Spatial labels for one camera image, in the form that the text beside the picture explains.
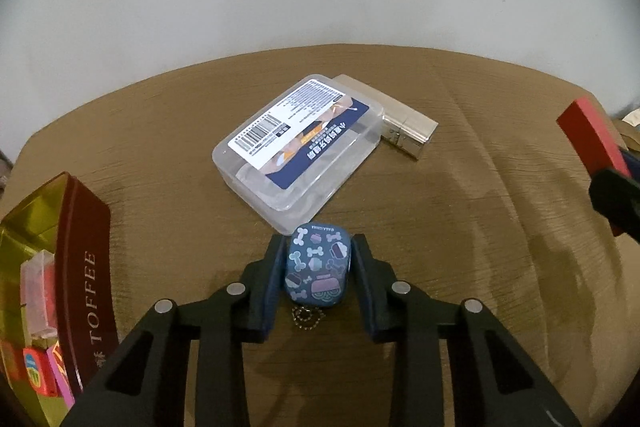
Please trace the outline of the red round-cornered tape measure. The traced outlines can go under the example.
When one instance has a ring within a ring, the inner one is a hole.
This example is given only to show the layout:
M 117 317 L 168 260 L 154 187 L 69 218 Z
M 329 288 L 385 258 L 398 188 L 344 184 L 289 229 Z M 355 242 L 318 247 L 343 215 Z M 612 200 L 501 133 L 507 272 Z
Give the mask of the red round-cornered tape measure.
M 23 360 L 29 384 L 37 395 L 57 397 L 56 384 L 47 352 L 37 347 L 25 347 Z

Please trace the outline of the blue patterned keychain case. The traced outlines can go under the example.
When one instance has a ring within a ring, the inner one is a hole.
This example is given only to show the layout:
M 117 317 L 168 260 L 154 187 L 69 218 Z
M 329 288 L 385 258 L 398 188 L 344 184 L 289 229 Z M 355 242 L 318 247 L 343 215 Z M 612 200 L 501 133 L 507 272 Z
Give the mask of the blue patterned keychain case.
M 343 300 L 352 262 L 351 240 L 345 229 L 325 223 L 308 222 L 294 230 L 283 283 L 299 329 L 315 329 L 326 310 Z

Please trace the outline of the magenta rectangular box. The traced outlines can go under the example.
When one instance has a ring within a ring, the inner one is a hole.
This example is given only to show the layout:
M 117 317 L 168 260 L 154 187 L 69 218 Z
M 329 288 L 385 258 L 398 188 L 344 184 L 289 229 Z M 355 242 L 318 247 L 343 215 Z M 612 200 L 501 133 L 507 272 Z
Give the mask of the magenta rectangular box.
M 47 349 L 47 357 L 56 385 L 58 386 L 58 393 L 63 398 L 66 407 L 70 410 L 75 404 L 75 397 L 72 389 L 70 389 L 63 353 L 58 341 L 55 341 L 55 343 Z

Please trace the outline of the silver gold metal bar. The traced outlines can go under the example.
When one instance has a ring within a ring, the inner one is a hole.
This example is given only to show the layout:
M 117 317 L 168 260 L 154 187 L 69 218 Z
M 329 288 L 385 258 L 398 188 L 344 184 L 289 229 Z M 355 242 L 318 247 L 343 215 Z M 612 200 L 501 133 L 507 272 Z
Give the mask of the silver gold metal bar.
M 384 110 L 381 138 L 414 160 L 422 158 L 438 127 L 437 121 L 349 75 L 338 75 L 334 80 L 380 103 Z

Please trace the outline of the gold red toffee tin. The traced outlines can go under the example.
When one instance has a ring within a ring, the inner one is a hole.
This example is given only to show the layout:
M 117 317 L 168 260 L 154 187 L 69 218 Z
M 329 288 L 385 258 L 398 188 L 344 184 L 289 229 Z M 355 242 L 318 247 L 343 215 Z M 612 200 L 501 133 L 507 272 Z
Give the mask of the gold red toffee tin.
M 118 346 L 110 273 L 111 211 L 67 172 L 41 185 L 1 221 L 1 376 L 9 397 L 36 426 L 57 426 L 63 398 L 37 395 L 23 360 L 25 347 L 58 341 L 76 399 Z M 21 265 L 39 251 L 55 260 L 58 335 L 34 339 L 21 306 Z

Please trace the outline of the clear case with red insert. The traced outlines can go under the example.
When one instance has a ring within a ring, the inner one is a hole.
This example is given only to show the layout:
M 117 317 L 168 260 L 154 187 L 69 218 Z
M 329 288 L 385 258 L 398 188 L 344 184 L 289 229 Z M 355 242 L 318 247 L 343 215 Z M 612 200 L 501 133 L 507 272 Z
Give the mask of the clear case with red insert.
M 22 263 L 20 291 L 29 336 L 34 339 L 56 337 L 54 254 L 39 251 Z

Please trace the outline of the red rectangular block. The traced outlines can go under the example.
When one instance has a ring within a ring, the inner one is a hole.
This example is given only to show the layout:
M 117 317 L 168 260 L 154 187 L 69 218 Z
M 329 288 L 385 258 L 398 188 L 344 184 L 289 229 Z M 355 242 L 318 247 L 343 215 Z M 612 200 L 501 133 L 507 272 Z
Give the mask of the red rectangular block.
M 556 123 L 572 144 L 591 178 L 606 169 L 631 177 L 631 171 L 614 135 L 589 98 L 576 98 Z

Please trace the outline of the tan object at table edge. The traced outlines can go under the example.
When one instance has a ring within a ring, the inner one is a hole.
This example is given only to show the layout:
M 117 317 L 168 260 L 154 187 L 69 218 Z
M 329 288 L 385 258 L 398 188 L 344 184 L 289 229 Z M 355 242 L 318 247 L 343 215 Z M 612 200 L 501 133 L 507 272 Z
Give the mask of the tan object at table edge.
M 622 119 L 613 120 L 614 127 L 622 137 L 628 150 L 640 153 L 640 108 L 636 108 Z

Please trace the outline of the clear plastic floss box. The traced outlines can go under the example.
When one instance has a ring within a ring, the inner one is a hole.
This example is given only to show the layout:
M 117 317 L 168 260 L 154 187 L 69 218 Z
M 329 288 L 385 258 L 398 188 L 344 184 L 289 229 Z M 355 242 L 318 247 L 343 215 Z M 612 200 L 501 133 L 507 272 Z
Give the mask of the clear plastic floss box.
M 213 163 L 243 202 L 291 235 L 376 149 L 384 115 L 345 81 L 309 75 L 219 142 Z

